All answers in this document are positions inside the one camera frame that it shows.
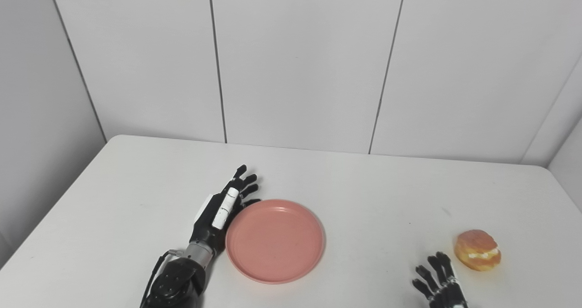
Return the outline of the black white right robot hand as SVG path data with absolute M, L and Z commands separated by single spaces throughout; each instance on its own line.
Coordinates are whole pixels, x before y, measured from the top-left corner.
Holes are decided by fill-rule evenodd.
M 432 270 L 424 265 L 416 266 L 414 270 L 420 278 L 413 279 L 411 284 L 426 298 L 428 307 L 467 308 L 468 301 L 455 276 L 449 256 L 444 252 L 436 252 L 428 256 L 427 262 Z

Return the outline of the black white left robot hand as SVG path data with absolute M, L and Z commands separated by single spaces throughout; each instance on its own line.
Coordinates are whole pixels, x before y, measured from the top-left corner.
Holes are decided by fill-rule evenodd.
M 208 200 L 195 221 L 190 242 L 205 245 L 213 256 L 225 250 L 226 232 L 234 218 L 243 209 L 261 201 L 247 199 L 250 194 L 258 191 L 259 185 L 256 183 L 258 176 L 245 176 L 246 171 L 246 165 L 238 167 L 221 192 Z

